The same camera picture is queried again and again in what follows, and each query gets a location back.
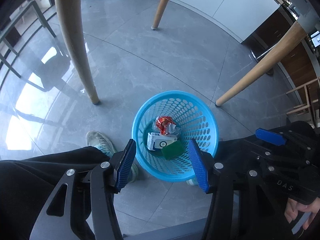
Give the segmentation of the blue plastic trash basket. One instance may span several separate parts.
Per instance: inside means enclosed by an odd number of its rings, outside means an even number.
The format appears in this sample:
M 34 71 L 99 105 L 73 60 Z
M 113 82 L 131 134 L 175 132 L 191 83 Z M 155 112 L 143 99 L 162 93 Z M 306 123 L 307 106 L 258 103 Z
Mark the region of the blue plastic trash basket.
M 147 135 L 153 131 L 159 116 L 169 116 L 181 129 L 179 141 L 184 152 L 167 160 L 146 147 Z M 136 141 L 136 159 L 150 175 L 169 182 L 182 182 L 195 177 L 188 153 L 188 142 L 195 139 L 200 150 L 215 155 L 219 129 L 210 108 L 193 94 L 171 90 L 147 100 L 138 110 L 132 124 L 131 137 Z

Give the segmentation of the person's right shoe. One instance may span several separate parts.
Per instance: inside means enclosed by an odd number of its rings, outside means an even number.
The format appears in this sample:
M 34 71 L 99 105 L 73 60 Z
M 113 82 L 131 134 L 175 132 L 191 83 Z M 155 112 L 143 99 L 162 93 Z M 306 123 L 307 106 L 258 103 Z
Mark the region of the person's right shoe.
M 186 181 L 186 183 L 189 185 L 189 186 L 197 186 L 198 185 L 198 181 L 196 178 L 192 178 L 192 179 L 189 179 Z

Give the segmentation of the white HP cardboard box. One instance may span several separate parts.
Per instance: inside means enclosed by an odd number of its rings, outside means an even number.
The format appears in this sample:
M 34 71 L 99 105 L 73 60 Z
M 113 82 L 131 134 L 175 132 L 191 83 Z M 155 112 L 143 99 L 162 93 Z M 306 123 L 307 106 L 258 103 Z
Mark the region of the white HP cardboard box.
M 162 135 L 161 133 L 149 132 L 146 147 L 150 151 L 158 151 L 176 141 L 176 135 Z

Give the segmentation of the green yellow sponge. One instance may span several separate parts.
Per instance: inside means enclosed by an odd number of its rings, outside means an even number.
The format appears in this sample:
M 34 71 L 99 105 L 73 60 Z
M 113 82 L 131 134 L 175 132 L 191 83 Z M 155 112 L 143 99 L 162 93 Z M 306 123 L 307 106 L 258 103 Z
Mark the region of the green yellow sponge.
M 171 160 L 181 156 L 185 152 L 183 144 L 178 140 L 161 149 L 161 153 L 166 160 Z

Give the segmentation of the red snack wrapper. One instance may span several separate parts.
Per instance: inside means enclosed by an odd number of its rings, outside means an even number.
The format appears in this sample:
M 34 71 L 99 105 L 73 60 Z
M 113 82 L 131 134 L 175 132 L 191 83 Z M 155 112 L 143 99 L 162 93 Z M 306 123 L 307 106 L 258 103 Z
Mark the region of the red snack wrapper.
M 159 116 L 156 119 L 156 127 L 159 129 L 162 135 L 169 135 L 171 128 L 176 125 L 170 116 Z

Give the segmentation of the person's shoe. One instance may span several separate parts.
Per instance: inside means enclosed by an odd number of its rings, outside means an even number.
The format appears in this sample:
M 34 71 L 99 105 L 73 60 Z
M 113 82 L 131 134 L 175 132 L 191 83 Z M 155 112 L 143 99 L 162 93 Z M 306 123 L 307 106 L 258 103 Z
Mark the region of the person's shoe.
M 189 185 L 189 186 L 197 186 L 198 185 L 198 181 L 196 178 L 192 178 L 192 179 L 189 179 L 186 181 L 186 183 Z
M 93 146 L 111 158 L 115 153 L 116 149 L 111 140 L 104 134 L 98 131 L 89 131 L 86 134 L 87 146 Z M 128 183 L 133 183 L 138 178 L 138 167 L 135 163 L 132 164 L 131 170 L 127 179 Z

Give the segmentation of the dark green chair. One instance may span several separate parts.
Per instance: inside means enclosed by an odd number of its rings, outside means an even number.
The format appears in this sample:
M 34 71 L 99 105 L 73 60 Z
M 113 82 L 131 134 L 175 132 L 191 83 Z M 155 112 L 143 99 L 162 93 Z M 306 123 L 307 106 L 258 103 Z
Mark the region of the dark green chair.
M 28 23 L 25 22 L 25 14 L 29 10 L 35 13 L 36 18 Z M 13 53 L 15 57 L 19 57 L 20 51 L 16 50 L 14 46 L 36 21 L 39 21 L 42 27 L 46 28 L 53 37 L 56 37 L 35 0 L 21 0 L 15 4 L 11 3 L 8 10 L 1 14 L 1 64 L 7 66 L 17 77 L 21 77 L 21 75 L 12 67 L 7 56 Z

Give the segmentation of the person's left shoe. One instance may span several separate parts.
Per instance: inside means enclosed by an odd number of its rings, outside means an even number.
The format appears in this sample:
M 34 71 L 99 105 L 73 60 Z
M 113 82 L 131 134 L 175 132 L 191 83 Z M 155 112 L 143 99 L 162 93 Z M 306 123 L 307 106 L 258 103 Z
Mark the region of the person's left shoe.
M 89 131 L 86 134 L 87 146 L 93 146 L 111 158 L 115 153 L 116 149 L 111 140 L 104 134 L 98 131 Z M 138 167 L 135 163 L 132 164 L 131 170 L 127 179 L 128 183 L 133 183 L 138 178 Z

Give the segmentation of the wooden chair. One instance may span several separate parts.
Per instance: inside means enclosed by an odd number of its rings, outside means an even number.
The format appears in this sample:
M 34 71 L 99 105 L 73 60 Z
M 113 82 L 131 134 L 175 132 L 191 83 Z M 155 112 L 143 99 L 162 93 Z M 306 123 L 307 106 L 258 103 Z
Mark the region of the wooden chair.
M 312 79 L 285 93 L 295 94 L 300 103 L 286 112 L 287 116 L 303 117 L 313 128 L 319 128 L 319 77 Z

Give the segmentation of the round white table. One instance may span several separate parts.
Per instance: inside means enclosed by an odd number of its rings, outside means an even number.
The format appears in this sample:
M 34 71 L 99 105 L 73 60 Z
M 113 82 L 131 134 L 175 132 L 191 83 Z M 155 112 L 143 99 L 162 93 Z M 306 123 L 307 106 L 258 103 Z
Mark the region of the round white table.
M 276 63 L 291 52 L 313 28 L 319 26 L 319 9 L 316 0 L 291 0 L 300 10 L 300 16 L 280 41 L 232 88 L 215 102 L 217 107 L 238 95 L 266 74 Z M 84 42 L 80 0 L 55 0 L 61 33 L 74 67 L 91 103 L 100 102 L 89 67 Z

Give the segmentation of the clear plastic wrapper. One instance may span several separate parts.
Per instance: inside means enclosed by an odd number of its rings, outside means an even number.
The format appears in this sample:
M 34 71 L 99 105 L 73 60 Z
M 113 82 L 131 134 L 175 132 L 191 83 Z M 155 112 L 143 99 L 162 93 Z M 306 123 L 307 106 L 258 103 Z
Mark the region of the clear plastic wrapper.
M 165 129 L 166 135 L 175 135 L 175 136 L 179 136 L 181 133 L 181 129 L 173 123 L 169 123 Z

